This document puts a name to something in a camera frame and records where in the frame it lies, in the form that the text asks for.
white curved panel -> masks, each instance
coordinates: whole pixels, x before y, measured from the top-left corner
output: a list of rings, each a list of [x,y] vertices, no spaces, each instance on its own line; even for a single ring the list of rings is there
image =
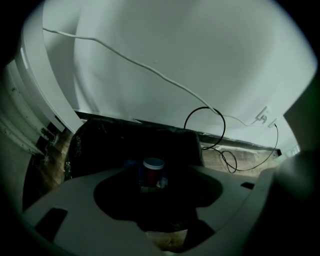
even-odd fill
[[[27,89],[50,121],[52,122],[56,115],[71,132],[75,133],[83,123],[61,91],[52,71],[44,43],[42,17],[43,3],[31,13],[23,25],[21,51],[18,54],[19,68],[26,70],[31,80]]]

white wall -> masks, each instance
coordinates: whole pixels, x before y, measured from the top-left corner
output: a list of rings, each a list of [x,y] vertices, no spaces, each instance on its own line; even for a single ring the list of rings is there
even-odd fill
[[[226,137],[272,147],[276,131],[268,124],[275,118],[279,144],[293,137],[283,114],[308,85],[317,60],[273,2],[52,3],[45,3],[45,27],[97,37],[187,86],[225,115],[251,123],[265,106],[271,108],[263,126],[244,127],[227,118]],[[47,32],[44,39],[54,74],[75,110],[182,127],[188,114],[202,106],[96,42],[77,39],[74,44]],[[219,116],[203,110],[190,118],[188,128],[219,135],[221,124]]]

white lid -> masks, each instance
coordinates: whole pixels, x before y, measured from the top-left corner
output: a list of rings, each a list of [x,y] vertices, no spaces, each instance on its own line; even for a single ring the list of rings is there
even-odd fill
[[[143,160],[143,165],[151,170],[161,170],[165,166],[165,162],[159,158],[149,157]]]

red cup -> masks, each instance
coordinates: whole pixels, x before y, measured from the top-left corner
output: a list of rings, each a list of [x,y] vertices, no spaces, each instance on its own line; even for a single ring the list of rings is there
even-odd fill
[[[155,187],[160,178],[165,162],[159,158],[149,157],[143,160],[144,181],[148,187]]]

black plastic sheet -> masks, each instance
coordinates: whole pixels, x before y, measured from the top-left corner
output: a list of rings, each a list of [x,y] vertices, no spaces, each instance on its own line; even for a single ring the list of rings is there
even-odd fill
[[[196,132],[161,124],[113,118],[90,119],[72,137],[65,161],[66,180],[156,157],[166,165],[203,166]]]

